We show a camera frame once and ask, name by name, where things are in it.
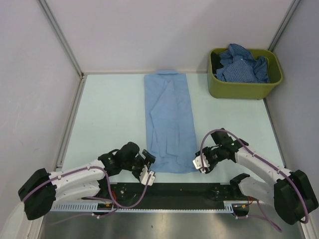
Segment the light blue long sleeve shirt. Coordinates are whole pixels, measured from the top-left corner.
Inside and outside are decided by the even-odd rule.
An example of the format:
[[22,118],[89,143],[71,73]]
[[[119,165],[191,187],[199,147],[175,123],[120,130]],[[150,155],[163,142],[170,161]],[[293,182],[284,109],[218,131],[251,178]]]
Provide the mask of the light blue long sleeve shirt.
[[157,71],[145,75],[144,86],[147,150],[156,158],[152,170],[194,172],[197,140],[186,75]]

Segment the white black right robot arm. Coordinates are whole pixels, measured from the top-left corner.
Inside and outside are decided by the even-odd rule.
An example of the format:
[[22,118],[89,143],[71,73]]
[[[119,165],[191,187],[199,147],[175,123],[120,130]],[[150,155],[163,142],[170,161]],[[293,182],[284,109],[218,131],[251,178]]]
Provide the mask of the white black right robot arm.
[[219,162],[231,160],[256,174],[256,180],[242,173],[230,180],[230,195],[241,200],[245,196],[272,206],[287,224],[307,224],[310,213],[319,203],[308,176],[301,170],[292,171],[262,157],[249,143],[224,128],[206,134],[215,145],[201,146],[192,163],[200,173],[210,173]]

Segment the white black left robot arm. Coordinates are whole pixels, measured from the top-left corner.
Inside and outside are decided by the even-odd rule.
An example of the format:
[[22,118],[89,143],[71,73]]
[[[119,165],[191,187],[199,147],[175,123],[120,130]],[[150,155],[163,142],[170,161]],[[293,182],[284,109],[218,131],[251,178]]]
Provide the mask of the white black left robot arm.
[[129,171],[147,188],[155,181],[155,172],[150,170],[155,161],[148,151],[128,142],[74,169],[59,172],[38,169],[18,190],[18,196],[30,221],[43,217],[54,206],[83,198],[112,202],[123,208],[112,192],[110,177]]

